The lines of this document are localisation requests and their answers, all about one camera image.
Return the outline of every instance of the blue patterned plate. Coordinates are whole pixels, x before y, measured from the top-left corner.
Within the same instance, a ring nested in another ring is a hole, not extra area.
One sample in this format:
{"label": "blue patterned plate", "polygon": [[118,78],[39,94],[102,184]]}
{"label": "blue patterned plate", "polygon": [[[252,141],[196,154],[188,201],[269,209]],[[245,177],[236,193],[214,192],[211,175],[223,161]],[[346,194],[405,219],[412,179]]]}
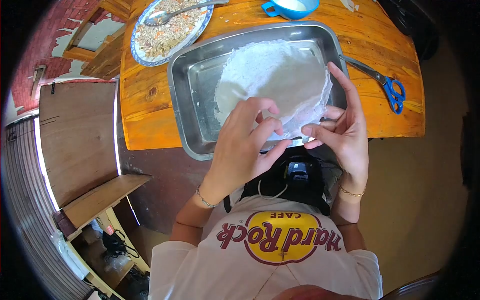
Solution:
{"label": "blue patterned plate", "polygon": [[155,0],[144,10],[142,15],[138,18],[137,24],[135,24],[135,27],[133,28],[132,38],[130,39],[130,49],[132,51],[133,58],[137,61],[137,63],[147,67],[155,67],[164,64],[170,60],[170,57],[175,52],[193,44],[204,31],[213,13],[213,5],[202,7],[200,10],[202,12],[206,11],[206,13],[201,15],[200,20],[195,23],[195,27],[192,29],[192,31],[190,31],[190,33],[188,33],[187,37],[178,45],[173,47],[166,56],[163,57],[159,55],[156,57],[145,57],[145,52],[140,49],[138,42],[135,42],[136,36],[139,34],[137,32],[137,27],[145,21],[147,16],[153,12],[157,4],[159,4],[161,1],[165,0]]}

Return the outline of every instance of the wooden table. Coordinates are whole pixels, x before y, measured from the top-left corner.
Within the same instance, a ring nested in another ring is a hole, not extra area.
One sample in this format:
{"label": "wooden table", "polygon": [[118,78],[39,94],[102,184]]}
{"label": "wooden table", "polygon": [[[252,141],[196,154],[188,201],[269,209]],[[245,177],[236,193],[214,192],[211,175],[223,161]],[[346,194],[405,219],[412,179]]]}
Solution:
{"label": "wooden table", "polygon": [[[133,27],[152,0],[133,0],[125,30],[120,69],[120,106],[129,150],[181,147],[167,81],[167,64],[144,67],[130,52]],[[230,0],[215,6],[212,19],[197,41],[261,24],[285,22],[268,17],[265,0]],[[377,2],[355,0],[350,12],[340,0],[321,0],[302,20],[319,21],[337,34],[343,53],[384,75],[401,81],[407,99],[401,115],[391,111],[382,87],[368,75],[348,66],[360,94],[369,137],[418,137],[425,133],[425,97],[420,65],[411,38],[394,26]]]}

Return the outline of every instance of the bracelet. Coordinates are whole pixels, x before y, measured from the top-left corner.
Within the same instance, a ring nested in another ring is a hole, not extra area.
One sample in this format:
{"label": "bracelet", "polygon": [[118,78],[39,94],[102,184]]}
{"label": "bracelet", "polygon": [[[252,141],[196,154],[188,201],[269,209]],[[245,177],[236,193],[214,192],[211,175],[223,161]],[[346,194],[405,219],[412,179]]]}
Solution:
{"label": "bracelet", "polygon": [[210,204],[207,201],[205,201],[205,199],[202,196],[200,196],[200,186],[197,186],[197,191],[195,193],[200,197],[202,202],[210,208],[214,208],[215,206],[218,206],[220,204],[220,203],[217,203],[217,204],[213,205],[213,204]]}
{"label": "bracelet", "polygon": [[360,196],[362,196],[363,194],[365,194],[365,190],[367,189],[367,188],[365,187],[365,189],[363,190],[363,192],[361,192],[361,194],[352,194],[352,193],[350,193],[349,191],[345,190],[340,184],[338,185],[338,188],[339,188],[342,192],[344,192],[344,193],[346,193],[346,194],[349,194],[350,196],[354,196],[354,197],[360,197]]}

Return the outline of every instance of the red painted wall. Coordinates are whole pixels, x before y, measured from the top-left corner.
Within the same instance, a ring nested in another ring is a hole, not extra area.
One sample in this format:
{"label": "red painted wall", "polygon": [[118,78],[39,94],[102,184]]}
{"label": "red painted wall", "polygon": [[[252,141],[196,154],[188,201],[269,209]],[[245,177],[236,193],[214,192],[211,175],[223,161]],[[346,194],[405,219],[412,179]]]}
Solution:
{"label": "red painted wall", "polygon": [[[77,28],[80,23],[68,20],[68,18],[83,20],[98,3],[99,0],[60,0],[55,2],[48,13],[41,18],[12,81],[11,89],[15,106],[24,106],[24,109],[19,110],[17,114],[38,107],[39,99],[31,100],[33,78],[28,78],[33,76],[36,66],[47,66],[40,85],[51,83],[56,77],[69,72],[72,60],[51,56],[53,48],[57,45],[56,38],[71,34],[71,32],[58,29]],[[107,13],[104,11],[95,23],[106,19]],[[123,22],[116,16],[112,16],[112,20]]]}

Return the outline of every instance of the wood knot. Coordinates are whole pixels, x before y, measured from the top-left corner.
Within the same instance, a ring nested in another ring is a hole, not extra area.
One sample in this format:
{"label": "wood knot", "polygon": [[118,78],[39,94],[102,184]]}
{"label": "wood knot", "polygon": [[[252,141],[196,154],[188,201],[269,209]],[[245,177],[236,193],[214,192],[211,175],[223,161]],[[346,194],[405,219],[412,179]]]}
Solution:
{"label": "wood knot", "polygon": [[152,102],[156,95],[156,87],[152,87],[147,94],[146,100],[147,102]]}

